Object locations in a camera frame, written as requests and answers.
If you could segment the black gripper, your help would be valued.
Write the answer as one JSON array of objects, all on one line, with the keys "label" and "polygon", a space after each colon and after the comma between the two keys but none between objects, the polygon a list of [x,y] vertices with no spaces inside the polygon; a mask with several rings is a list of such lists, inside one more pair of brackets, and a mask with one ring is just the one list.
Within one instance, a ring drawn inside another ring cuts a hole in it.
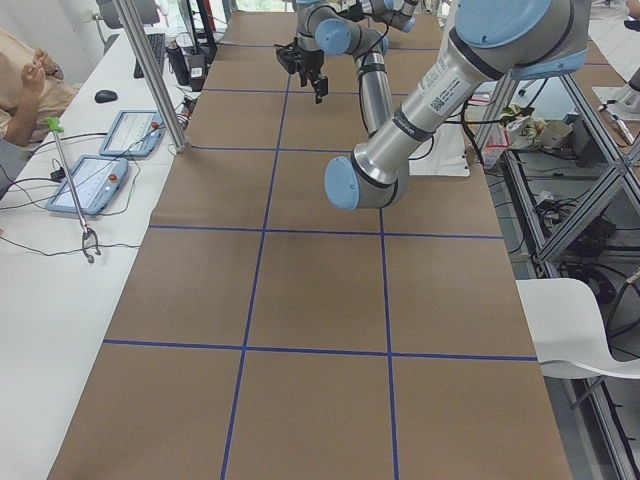
[{"label": "black gripper", "polygon": [[328,78],[321,74],[324,64],[324,52],[322,50],[305,50],[295,38],[287,45],[275,45],[276,59],[289,75],[297,74],[300,78],[300,86],[305,88],[308,84],[314,88],[315,103],[320,104],[328,94]]}]

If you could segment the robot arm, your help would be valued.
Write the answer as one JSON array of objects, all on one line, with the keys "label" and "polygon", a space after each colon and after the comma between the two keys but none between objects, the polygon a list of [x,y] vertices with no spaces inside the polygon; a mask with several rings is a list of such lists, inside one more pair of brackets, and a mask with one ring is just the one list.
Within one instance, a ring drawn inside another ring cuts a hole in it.
[{"label": "robot arm", "polygon": [[484,82],[579,70],[587,56],[588,1],[461,1],[439,60],[376,133],[338,156],[324,178],[340,209],[379,209],[408,186],[409,158]]},{"label": "robot arm", "polygon": [[329,79],[321,69],[326,56],[353,58],[361,119],[368,136],[373,136],[390,117],[391,91],[384,56],[388,49],[385,32],[363,24],[366,18],[382,23],[387,30],[409,32],[415,23],[415,1],[357,1],[338,11],[327,1],[299,1],[294,39],[276,44],[279,64],[290,75],[298,75],[303,87],[310,85],[315,102],[329,93]]}]

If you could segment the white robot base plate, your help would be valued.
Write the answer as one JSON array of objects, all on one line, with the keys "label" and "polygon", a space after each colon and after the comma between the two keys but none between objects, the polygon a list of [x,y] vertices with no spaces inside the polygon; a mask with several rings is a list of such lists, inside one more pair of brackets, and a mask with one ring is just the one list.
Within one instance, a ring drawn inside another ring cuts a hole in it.
[{"label": "white robot base plate", "polygon": [[468,177],[470,174],[463,129],[457,124],[443,124],[433,139],[410,155],[411,176]]}]

